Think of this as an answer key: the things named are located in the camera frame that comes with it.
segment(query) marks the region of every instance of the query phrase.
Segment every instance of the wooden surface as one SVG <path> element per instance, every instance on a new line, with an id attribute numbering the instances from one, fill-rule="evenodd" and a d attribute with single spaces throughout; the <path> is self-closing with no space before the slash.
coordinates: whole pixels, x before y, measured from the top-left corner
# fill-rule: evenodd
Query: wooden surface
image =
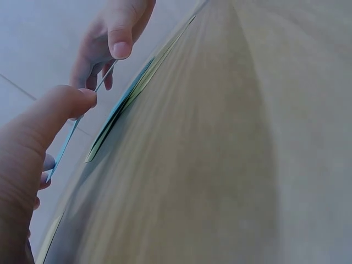
<path id="1" fill-rule="evenodd" d="M 350 263 L 340 2 L 210 0 L 78 169 L 46 263 Z"/>

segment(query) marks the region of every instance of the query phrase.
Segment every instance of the person's hand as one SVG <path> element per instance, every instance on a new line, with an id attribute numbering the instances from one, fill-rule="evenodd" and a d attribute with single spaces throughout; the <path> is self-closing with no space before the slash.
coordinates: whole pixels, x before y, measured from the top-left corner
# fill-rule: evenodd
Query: person's hand
<path id="1" fill-rule="evenodd" d="M 107 0 L 89 26 L 71 71 L 70 85 L 94 90 L 97 75 L 109 70 L 115 59 L 126 59 L 153 12 L 156 0 Z M 112 87 L 112 72 L 104 81 Z"/>
<path id="2" fill-rule="evenodd" d="M 57 86 L 0 130 L 0 263 L 27 263 L 25 245 L 37 191 L 54 160 L 46 150 L 68 118 L 96 104 L 95 92 Z"/>

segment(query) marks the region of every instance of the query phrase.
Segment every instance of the tile floor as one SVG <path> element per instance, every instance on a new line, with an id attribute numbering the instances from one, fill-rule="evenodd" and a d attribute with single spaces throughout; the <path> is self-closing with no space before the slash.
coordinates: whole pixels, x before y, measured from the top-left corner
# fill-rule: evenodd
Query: tile floor
<path id="1" fill-rule="evenodd" d="M 196 4 L 196 0 L 157 1 L 151 21 L 128 60 L 114 71 L 114 89 L 101 89 L 98 105 L 82 120 L 31 222 L 31 243 L 37 254 L 45 230 L 80 157 L 85 153 L 111 108 L 150 53 L 160 45 Z M 96 10 L 97 0 L 0 2 L 0 125 L 24 111 L 50 87 L 66 84 L 80 39 Z M 49 148 L 56 156 L 69 133 L 68 122 Z"/>

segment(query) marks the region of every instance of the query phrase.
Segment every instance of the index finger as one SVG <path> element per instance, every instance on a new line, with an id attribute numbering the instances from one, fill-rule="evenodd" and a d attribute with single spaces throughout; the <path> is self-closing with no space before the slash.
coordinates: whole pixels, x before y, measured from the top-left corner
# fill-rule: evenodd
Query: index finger
<path id="1" fill-rule="evenodd" d="M 70 85 L 78 89 L 85 88 L 86 81 L 92 73 L 93 66 L 93 61 L 80 53 L 71 71 Z"/>

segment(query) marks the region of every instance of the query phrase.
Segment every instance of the tile grout line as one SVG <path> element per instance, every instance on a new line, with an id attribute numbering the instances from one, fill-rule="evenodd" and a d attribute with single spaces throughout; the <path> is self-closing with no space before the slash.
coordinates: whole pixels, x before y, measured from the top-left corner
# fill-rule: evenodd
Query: tile grout line
<path id="1" fill-rule="evenodd" d="M 31 98 L 33 101 L 36 101 L 37 98 L 34 97 L 33 95 L 31 95 L 30 93 L 26 92 L 25 90 L 23 90 L 20 86 L 18 86 L 17 84 L 15 84 L 14 82 L 12 82 L 11 80 L 9 80 L 8 78 L 6 78 L 4 75 L 2 75 L 0 73 L 0 77 L 2 77 L 4 80 L 6 80 L 8 83 L 10 83 L 11 85 L 15 86 L 18 90 L 20 90 L 22 93 L 26 94 L 29 98 Z"/>
<path id="2" fill-rule="evenodd" d="M 34 97 L 33 95 L 31 95 L 30 93 L 26 92 L 25 90 L 23 90 L 20 86 L 18 86 L 17 84 L 15 84 L 14 82 L 12 82 L 11 80 L 9 80 L 8 78 L 6 78 L 3 74 L 0 73 L 0 78 L 3 78 L 5 81 L 7 81 L 8 83 L 10 83 L 12 86 L 14 86 L 16 89 L 20 90 L 22 93 L 24 93 L 25 95 L 27 95 L 29 98 L 31 98 L 33 101 L 36 101 L 37 98 Z M 70 125 L 73 125 L 73 122 L 71 122 L 70 120 L 68 121 L 68 123 Z M 92 136 L 91 134 L 87 133 L 86 131 L 82 130 L 82 128 L 78 127 L 77 130 L 81 131 L 83 134 L 87 135 L 87 136 Z"/>

